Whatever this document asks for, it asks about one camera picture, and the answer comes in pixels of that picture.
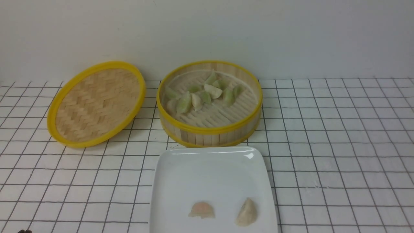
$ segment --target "green dumpling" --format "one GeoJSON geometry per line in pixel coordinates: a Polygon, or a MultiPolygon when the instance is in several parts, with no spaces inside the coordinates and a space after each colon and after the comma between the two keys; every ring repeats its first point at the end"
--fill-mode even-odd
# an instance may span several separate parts
{"type": "Polygon", "coordinates": [[[233,88],[233,96],[237,98],[244,91],[244,87],[241,84],[238,84],[233,88]]]}
{"type": "Polygon", "coordinates": [[[173,89],[171,89],[169,87],[165,88],[165,96],[169,100],[179,100],[180,99],[180,94],[178,94],[178,92],[174,91],[173,89]]]}
{"type": "Polygon", "coordinates": [[[204,81],[204,84],[211,85],[216,80],[217,80],[216,72],[214,72],[214,70],[212,70],[210,76],[204,81]]]}
{"type": "Polygon", "coordinates": [[[203,101],[203,103],[205,103],[205,104],[211,104],[211,97],[210,97],[210,94],[208,92],[202,91],[200,93],[200,98],[203,101]]]}
{"type": "Polygon", "coordinates": [[[190,93],[199,92],[201,90],[203,90],[203,87],[201,85],[192,85],[191,87],[188,88],[188,91],[190,93]]]}
{"type": "Polygon", "coordinates": [[[214,81],[214,83],[212,84],[213,87],[217,87],[221,90],[224,90],[226,88],[226,84],[224,83],[223,80],[216,80],[214,81]]]}
{"type": "Polygon", "coordinates": [[[192,100],[191,94],[189,91],[181,96],[180,100],[177,103],[177,113],[187,113],[191,108],[192,100]]]}
{"type": "Polygon", "coordinates": [[[223,91],[223,103],[225,107],[230,107],[234,103],[233,92],[229,88],[226,88],[223,91]]]}

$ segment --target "black grid line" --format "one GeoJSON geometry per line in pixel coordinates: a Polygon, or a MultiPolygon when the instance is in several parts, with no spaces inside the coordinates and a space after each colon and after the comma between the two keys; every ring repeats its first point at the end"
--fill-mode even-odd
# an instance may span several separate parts
{"type": "MultiPolygon", "coordinates": [[[[343,122],[343,120],[341,120],[341,122],[342,122],[342,126],[345,128],[345,124],[344,124],[344,122],[343,122]]],[[[348,134],[348,131],[346,131],[347,132],[347,136],[348,136],[348,139],[351,141],[351,137],[349,136],[349,134],[348,134]]],[[[356,159],[356,161],[357,161],[357,163],[358,163],[358,166],[359,166],[359,169],[362,171],[362,167],[361,167],[361,164],[360,164],[360,162],[359,162],[359,160],[358,160],[358,158],[357,158],[357,156],[356,156],[356,151],[355,151],[355,148],[354,148],[354,145],[353,144],[351,144],[351,146],[352,146],[352,150],[353,150],[353,152],[354,152],[354,155],[355,155],[355,159],[356,159]]],[[[362,177],[363,177],[363,179],[364,179],[364,182],[365,182],[365,184],[366,184],[366,186],[368,187],[368,182],[366,181],[366,178],[365,178],[365,174],[364,174],[364,172],[362,172],[362,177]]],[[[371,199],[372,199],[372,201],[374,202],[374,204],[375,204],[375,200],[374,200],[374,197],[373,197],[373,195],[372,195],[372,192],[371,192],[371,190],[370,189],[368,189],[368,191],[369,191],[369,194],[370,194],[370,196],[371,196],[371,199]]],[[[384,225],[384,221],[383,221],[383,218],[381,217],[381,215],[380,215],[380,212],[379,212],[379,210],[378,210],[378,207],[375,205],[375,209],[376,209],[376,211],[377,211],[377,213],[378,213],[378,216],[380,217],[380,220],[381,220],[381,223],[382,223],[382,225],[384,225]]]]}
{"type": "MultiPolygon", "coordinates": [[[[397,153],[398,153],[398,150],[397,150],[397,148],[395,147],[395,144],[392,144],[393,146],[394,146],[394,149],[397,151],[397,153]]],[[[383,165],[383,163],[381,162],[381,160],[378,158],[378,160],[379,160],[379,162],[380,162],[380,165],[381,165],[381,168],[382,168],[382,170],[385,170],[384,169],[384,165],[383,165]]],[[[391,187],[391,190],[392,190],[392,192],[394,193],[394,195],[395,195],[395,198],[396,198],[396,200],[397,200],[397,202],[398,202],[398,204],[400,205],[400,209],[401,209],[401,212],[402,212],[402,214],[404,215],[404,218],[405,218],[405,221],[407,221],[407,223],[409,223],[409,220],[408,220],[408,218],[407,218],[407,216],[406,216],[406,214],[405,214],[405,212],[404,212],[404,210],[403,210],[403,208],[401,207],[401,203],[400,203],[400,200],[398,199],[398,196],[397,196],[397,194],[395,193],[395,189],[392,187],[392,184],[391,184],[391,182],[390,182],[390,179],[389,179],[389,177],[388,177],[388,175],[387,175],[387,173],[385,173],[385,177],[387,178],[387,181],[388,181],[388,183],[390,184],[390,187],[391,187]]]]}
{"type": "MultiPolygon", "coordinates": [[[[305,127],[305,122],[304,122],[304,120],[303,120],[303,117],[302,117],[302,124],[303,124],[303,126],[305,127]]],[[[311,147],[310,145],[310,143],[309,143],[309,136],[308,136],[308,134],[306,133],[306,139],[308,140],[308,144],[309,144],[309,148],[311,147]]],[[[315,162],[315,157],[313,156],[313,151],[312,150],[310,150],[310,153],[311,153],[311,155],[312,155],[312,160],[313,160],[313,164],[314,164],[314,166],[315,166],[315,170],[316,170],[316,174],[317,174],[317,176],[318,176],[318,181],[319,181],[319,183],[320,183],[320,185],[322,186],[322,181],[321,181],[321,179],[320,179],[320,176],[319,176],[319,171],[318,171],[318,166],[316,165],[316,162],[315,162]]],[[[327,202],[326,202],[326,196],[325,196],[325,191],[324,191],[324,189],[322,189],[322,196],[323,196],[323,201],[325,202],[325,207],[326,207],[326,212],[328,213],[328,217],[329,217],[329,222],[331,223],[331,227],[332,227],[332,231],[334,231],[334,227],[333,227],[333,224],[332,224],[332,219],[331,219],[331,215],[330,215],[330,212],[329,212],[329,209],[328,209],[328,205],[327,205],[327,202]]]]}
{"type": "MultiPolygon", "coordinates": [[[[322,125],[323,125],[323,128],[326,130],[325,122],[323,122],[323,121],[322,121],[322,125]]],[[[338,169],[339,169],[338,161],[337,161],[337,158],[335,157],[334,148],[332,147],[332,144],[331,144],[331,139],[329,138],[328,133],[327,133],[327,132],[325,132],[325,133],[326,133],[326,137],[327,137],[327,139],[328,139],[328,141],[329,141],[330,147],[331,147],[331,149],[332,149],[332,154],[334,155],[334,160],[335,160],[336,166],[337,166],[337,167],[338,167],[338,169]]],[[[341,177],[342,185],[344,186],[344,190],[345,190],[345,193],[346,193],[346,195],[347,195],[348,202],[349,202],[349,203],[351,203],[351,200],[350,200],[350,198],[349,198],[349,194],[348,194],[348,191],[347,191],[347,188],[346,188],[345,182],[344,182],[344,178],[343,178],[343,176],[342,176],[341,172],[339,172],[339,176],[341,177]]],[[[354,216],[354,219],[355,219],[355,223],[357,224],[358,232],[359,232],[359,233],[361,233],[361,230],[359,229],[359,226],[358,226],[358,221],[357,221],[356,216],[355,216],[355,211],[354,211],[354,208],[353,208],[353,207],[351,207],[351,210],[352,210],[352,215],[354,216]]]]}
{"type": "MultiPolygon", "coordinates": [[[[288,137],[288,135],[287,135],[286,126],[285,126],[285,130],[284,130],[284,132],[285,132],[285,135],[286,135],[287,142],[289,143],[289,137],[288,137]]],[[[294,161],[293,161],[293,158],[292,158],[292,157],[291,157],[291,161],[292,161],[293,170],[295,170],[295,164],[294,164],[294,161]]],[[[301,205],[302,205],[302,215],[303,215],[303,220],[304,220],[305,225],[306,225],[306,232],[308,232],[308,233],[309,233],[308,225],[306,224],[305,209],[304,209],[304,207],[303,207],[302,195],[301,195],[301,191],[300,191],[300,189],[299,189],[299,182],[298,182],[298,178],[297,178],[297,176],[296,176],[296,171],[294,171],[294,173],[295,173],[296,186],[298,187],[299,199],[300,199],[300,201],[301,201],[301,205]]]]}
{"type": "MultiPolygon", "coordinates": [[[[265,126],[265,130],[267,129],[266,128],[266,120],[264,119],[263,120],[263,124],[264,124],[264,126],[265,126]]],[[[273,171],[273,164],[272,164],[272,160],[271,160],[271,157],[270,157],[270,147],[269,147],[269,144],[267,144],[267,152],[269,153],[269,161],[270,161],[270,169],[273,171]]],[[[276,203],[275,203],[275,205],[278,205],[279,204],[279,202],[278,202],[278,199],[277,199],[277,193],[276,193],[276,188],[274,188],[274,187],[272,187],[272,191],[274,191],[274,196],[275,196],[275,201],[276,201],[276,203]]],[[[281,221],[281,219],[280,219],[280,210],[279,210],[279,206],[277,206],[276,207],[276,209],[277,209],[277,221],[278,221],[278,228],[279,228],[279,230],[280,230],[280,233],[283,233],[283,229],[280,227],[280,224],[282,223],[282,221],[281,221]]]]}
{"type": "MultiPolygon", "coordinates": [[[[34,136],[35,132],[36,132],[36,131],[34,131],[34,132],[33,132],[33,134],[31,135],[30,139],[32,139],[32,138],[33,138],[33,136],[34,136]]],[[[23,154],[23,152],[26,150],[26,148],[27,148],[28,144],[29,144],[29,143],[27,143],[27,144],[25,145],[24,150],[22,151],[22,154],[23,154]]],[[[14,169],[16,168],[16,165],[17,165],[17,163],[19,162],[19,160],[22,158],[22,154],[19,156],[19,159],[17,160],[16,164],[14,165],[14,169]]],[[[35,167],[36,167],[36,166],[37,166],[37,164],[39,163],[40,158],[41,158],[41,156],[39,156],[39,158],[37,159],[35,167]]],[[[33,172],[30,174],[29,178],[27,179],[26,184],[25,184],[25,186],[23,187],[23,190],[22,190],[22,192],[20,193],[19,198],[17,199],[17,202],[16,202],[16,204],[15,204],[15,205],[14,205],[14,207],[13,207],[13,210],[10,212],[10,215],[9,215],[9,217],[7,218],[7,221],[6,221],[6,223],[5,223],[5,225],[4,225],[4,227],[3,227],[3,229],[2,229],[2,231],[1,231],[1,232],[3,232],[3,231],[4,231],[4,229],[5,229],[6,225],[7,225],[7,222],[9,222],[9,221],[10,221],[10,217],[12,216],[12,214],[13,214],[14,210],[16,209],[16,206],[17,206],[17,204],[19,203],[19,200],[20,200],[21,196],[23,195],[23,192],[24,192],[24,190],[26,189],[26,187],[27,187],[27,185],[28,185],[28,183],[29,183],[29,181],[30,181],[30,179],[31,179],[31,175],[32,175],[32,174],[33,174],[33,172]]]]}

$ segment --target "white wall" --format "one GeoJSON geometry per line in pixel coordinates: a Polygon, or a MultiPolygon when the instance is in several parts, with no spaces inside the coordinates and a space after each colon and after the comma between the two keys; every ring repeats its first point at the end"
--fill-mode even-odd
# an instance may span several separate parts
{"type": "Polygon", "coordinates": [[[413,0],[0,0],[0,79],[108,60],[160,80],[220,59],[258,78],[414,77],[413,0]]]}

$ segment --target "white dumpling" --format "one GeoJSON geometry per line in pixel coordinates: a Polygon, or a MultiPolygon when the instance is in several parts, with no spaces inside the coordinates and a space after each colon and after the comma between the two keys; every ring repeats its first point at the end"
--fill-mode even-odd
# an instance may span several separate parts
{"type": "Polygon", "coordinates": [[[220,97],[223,91],[217,87],[213,87],[211,85],[205,84],[204,90],[210,94],[210,97],[214,100],[220,97]]]}
{"type": "Polygon", "coordinates": [[[238,216],[236,218],[236,224],[238,226],[248,226],[254,222],[256,222],[258,213],[256,210],[255,203],[252,201],[252,199],[247,198],[246,201],[244,201],[243,206],[241,207],[238,216]]]}
{"type": "Polygon", "coordinates": [[[195,93],[191,93],[191,100],[193,102],[194,111],[198,112],[203,108],[203,101],[200,96],[195,93]]]}
{"type": "Polygon", "coordinates": [[[193,205],[188,217],[215,218],[213,207],[207,202],[200,201],[193,205]]]}

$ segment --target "white plate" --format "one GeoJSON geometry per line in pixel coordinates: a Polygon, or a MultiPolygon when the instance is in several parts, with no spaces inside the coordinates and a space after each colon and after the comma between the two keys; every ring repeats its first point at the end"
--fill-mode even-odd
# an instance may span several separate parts
{"type": "Polygon", "coordinates": [[[189,148],[160,155],[155,171],[150,233],[277,233],[277,218],[266,166],[252,147],[189,148]],[[250,197],[257,221],[234,221],[250,197]],[[206,201],[216,218],[190,218],[194,203],[206,201]]]}

